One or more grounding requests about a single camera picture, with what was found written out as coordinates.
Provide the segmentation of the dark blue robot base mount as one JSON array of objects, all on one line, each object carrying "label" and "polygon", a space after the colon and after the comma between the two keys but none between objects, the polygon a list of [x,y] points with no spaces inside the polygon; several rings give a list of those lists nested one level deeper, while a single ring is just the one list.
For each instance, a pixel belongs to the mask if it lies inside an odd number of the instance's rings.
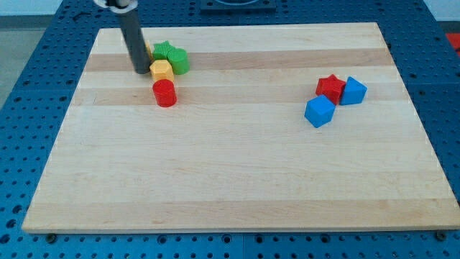
[{"label": "dark blue robot base mount", "polygon": [[204,14],[245,11],[273,12],[276,8],[275,0],[200,0],[200,12]]}]

